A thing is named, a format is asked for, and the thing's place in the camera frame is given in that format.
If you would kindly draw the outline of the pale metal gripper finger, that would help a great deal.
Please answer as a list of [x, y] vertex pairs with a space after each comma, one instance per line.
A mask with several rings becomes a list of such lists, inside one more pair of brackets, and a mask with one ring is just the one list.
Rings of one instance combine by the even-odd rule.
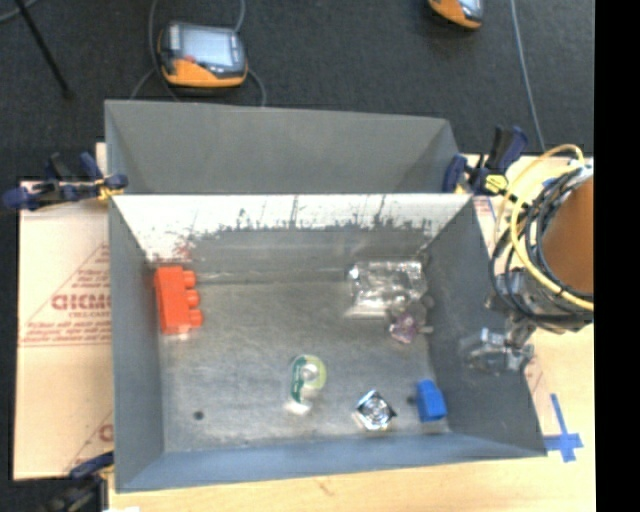
[[505, 335], [492, 331], [488, 327], [482, 327], [461, 338], [458, 346], [461, 353], [475, 350], [500, 351], [505, 346]]
[[507, 370], [507, 358], [503, 352], [474, 351], [464, 357], [465, 364], [486, 374], [502, 374]]

